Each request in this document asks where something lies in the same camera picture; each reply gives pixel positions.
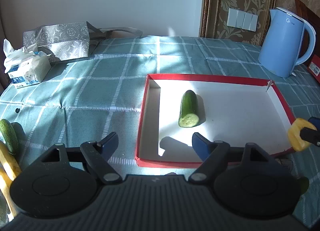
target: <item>kettle spout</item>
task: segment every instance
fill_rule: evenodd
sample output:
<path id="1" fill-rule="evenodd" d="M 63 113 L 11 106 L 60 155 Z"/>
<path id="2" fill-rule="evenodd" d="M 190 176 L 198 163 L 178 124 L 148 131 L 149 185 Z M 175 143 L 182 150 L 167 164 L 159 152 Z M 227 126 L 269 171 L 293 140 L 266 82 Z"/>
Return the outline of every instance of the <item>kettle spout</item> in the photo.
<path id="1" fill-rule="evenodd" d="M 270 9 L 271 20 L 273 20 L 273 18 L 275 17 L 276 12 L 277 12 L 276 9 Z"/>

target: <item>white wall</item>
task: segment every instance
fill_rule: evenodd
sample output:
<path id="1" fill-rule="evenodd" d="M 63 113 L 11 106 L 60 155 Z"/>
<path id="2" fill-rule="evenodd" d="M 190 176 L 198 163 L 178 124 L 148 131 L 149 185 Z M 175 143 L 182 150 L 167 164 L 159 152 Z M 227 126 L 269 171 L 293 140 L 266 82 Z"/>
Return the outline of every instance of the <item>white wall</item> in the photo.
<path id="1" fill-rule="evenodd" d="M 145 35 L 198 36 L 202 0 L 0 0 L 6 37 L 40 25 L 88 21 L 95 27 L 130 26 Z"/>

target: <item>light switch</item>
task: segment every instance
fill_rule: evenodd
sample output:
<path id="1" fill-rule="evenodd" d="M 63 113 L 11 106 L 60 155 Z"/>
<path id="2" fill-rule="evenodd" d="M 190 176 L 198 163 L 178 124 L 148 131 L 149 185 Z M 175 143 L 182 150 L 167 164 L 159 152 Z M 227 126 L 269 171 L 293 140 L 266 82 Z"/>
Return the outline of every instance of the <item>light switch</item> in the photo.
<path id="1" fill-rule="evenodd" d="M 237 15 L 238 10 L 229 8 L 227 26 L 236 27 Z"/>
<path id="2" fill-rule="evenodd" d="M 252 14 L 246 12 L 245 15 L 244 15 L 242 29 L 250 30 L 251 20 L 252 20 Z"/>
<path id="3" fill-rule="evenodd" d="M 242 28 L 245 12 L 238 10 L 236 28 Z"/>
<path id="4" fill-rule="evenodd" d="M 256 31 L 257 28 L 257 22 L 258 22 L 258 16 L 252 15 L 251 23 L 250 23 L 250 31 Z"/>
<path id="5" fill-rule="evenodd" d="M 237 9 L 228 12 L 227 26 L 242 28 L 244 30 L 256 31 L 258 16 Z"/>

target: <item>kettle lid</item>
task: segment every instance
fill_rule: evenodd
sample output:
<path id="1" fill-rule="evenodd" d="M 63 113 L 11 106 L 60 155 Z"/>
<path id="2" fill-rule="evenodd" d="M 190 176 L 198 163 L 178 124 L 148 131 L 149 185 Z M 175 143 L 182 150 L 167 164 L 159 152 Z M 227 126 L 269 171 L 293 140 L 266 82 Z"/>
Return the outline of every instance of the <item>kettle lid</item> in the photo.
<path id="1" fill-rule="evenodd" d="M 286 10 L 286 9 L 284 9 L 284 8 L 280 8 L 280 7 L 276 7 L 276 9 L 279 9 L 279 10 L 281 10 L 281 11 L 283 11 L 283 12 L 287 13 L 288 15 L 290 15 L 290 16 L 292 16 L 292 17 L 294 17 L 294 18 L 296 18 L 296 19 L 298 19 L 298 20 L 300 20 L 301 22 L 303 22 L 303 23 L 304 23 L 304 21 L 303 21 L 303 19 L 302 19 L 301 17 L 299 17 L 299 16 L 297 16 L 296 14 L 294 14 L 294 13 L 290 12 L 289 10 Z"/>

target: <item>cut cucumber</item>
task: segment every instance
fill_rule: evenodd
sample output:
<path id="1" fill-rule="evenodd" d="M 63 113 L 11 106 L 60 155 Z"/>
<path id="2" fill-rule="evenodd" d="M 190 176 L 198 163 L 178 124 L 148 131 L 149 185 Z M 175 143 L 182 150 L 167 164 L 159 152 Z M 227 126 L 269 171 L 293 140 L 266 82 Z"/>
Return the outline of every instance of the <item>cut cucumber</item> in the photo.
<path id="1" fill-rule="evenodd" d="M 9 153 L 15 155 L 19 148 L 18 139 L 12 125 L 8 120 L 0 120 L 0 131 L 4 137 Z"/>
<path id="2" fill-rule="evenodd" d="M 179 126 L 193 127 L 199 123 L 198 100 L 192 90 L 187 90 L 181 99 Z"/>

